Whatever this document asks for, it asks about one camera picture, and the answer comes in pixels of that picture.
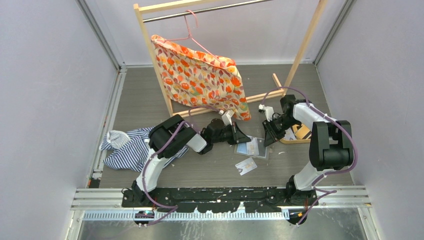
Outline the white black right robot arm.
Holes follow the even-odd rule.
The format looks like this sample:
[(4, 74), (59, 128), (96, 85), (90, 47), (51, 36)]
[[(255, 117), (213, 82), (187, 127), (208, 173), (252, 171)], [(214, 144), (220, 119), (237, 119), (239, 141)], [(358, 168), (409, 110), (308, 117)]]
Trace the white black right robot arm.
[(299, 205), (315, 193), (315, 186), (326, 175), (337, 171), (346, 172), (356, 164), (356, 147), (352, 142), (351, 124), (327, 116), (306, 99), (296, 99), (293, 94), (280, 99), (282, 113), (271, 106), (260, 104), (258, 111), (266, 119), (262, 125), (265, 132), (264, 146), (283, 139), (286, 131), (296, 125), (310, 130), (309, 161), (286, 183), (284, 198), (291, 205)]

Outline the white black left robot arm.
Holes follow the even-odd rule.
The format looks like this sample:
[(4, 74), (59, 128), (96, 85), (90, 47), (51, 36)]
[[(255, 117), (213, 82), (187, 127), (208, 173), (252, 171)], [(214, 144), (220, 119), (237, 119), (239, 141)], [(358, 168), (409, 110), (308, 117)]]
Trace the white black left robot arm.
[(148, 134), (149, 151), (144, 168), (133, 182), (134, 200), (141, 207), (153, 202), (152, 191), (157, 187), (159, 176), (165, 163), (188, 147), (199, 155), (212, 150), (216, 143), (236, 145), (248, 143), (252, 139), (243, 133), (230, 118), (214, 118), (200, 132), (179, 114), (155, 126)]

